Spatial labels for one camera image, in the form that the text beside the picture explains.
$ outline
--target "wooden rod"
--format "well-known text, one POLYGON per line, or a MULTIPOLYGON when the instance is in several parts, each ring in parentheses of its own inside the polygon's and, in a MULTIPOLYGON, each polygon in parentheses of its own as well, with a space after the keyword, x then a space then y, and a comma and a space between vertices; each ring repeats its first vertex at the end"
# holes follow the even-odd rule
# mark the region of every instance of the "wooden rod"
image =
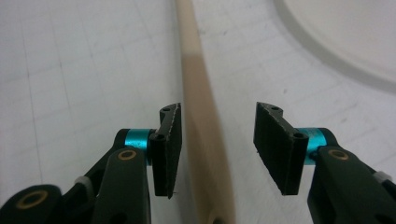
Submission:
POLYGON ((233 185, 191 0, 176 0, 184 130, 200 223, 235 223, 233 185))

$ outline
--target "white surface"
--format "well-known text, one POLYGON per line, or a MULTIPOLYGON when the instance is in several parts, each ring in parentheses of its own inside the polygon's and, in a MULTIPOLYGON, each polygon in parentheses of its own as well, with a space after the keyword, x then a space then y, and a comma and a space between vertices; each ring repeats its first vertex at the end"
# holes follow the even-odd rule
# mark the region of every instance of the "white surface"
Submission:
MULTIPOLYGON (((357 79, 388 83, 393 89, 388 91, 395 91, 395 1, 282 0, 276 5, 293 35, 319 58, 354 70, 347 73, 357 79)), ((378 85, 384 89, 385 84, 378 85)))
MULTIPOLYGON (((252 143, 257 101, 396 176, 396 97, 340 74, 293 39, 272 1, 195 0, 233 179, 237 223, 309 223, 313 167, 280 196, 252 143)), ((65 192, 121 128, 157 128, 182 100, 174 3, 0 2, 0 203, 33 184, 65 192)), ((185 150, 177 195, 151 193, 153 223, 195 223, 185 150)))

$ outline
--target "white plate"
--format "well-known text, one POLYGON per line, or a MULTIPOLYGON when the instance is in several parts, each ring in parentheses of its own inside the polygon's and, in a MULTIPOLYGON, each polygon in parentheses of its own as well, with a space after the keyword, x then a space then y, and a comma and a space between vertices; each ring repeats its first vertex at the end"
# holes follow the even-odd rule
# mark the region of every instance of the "white plate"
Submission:
POLYGON ((396 1, 276 0, 291 33, 322 61, 396 90, 396 1))

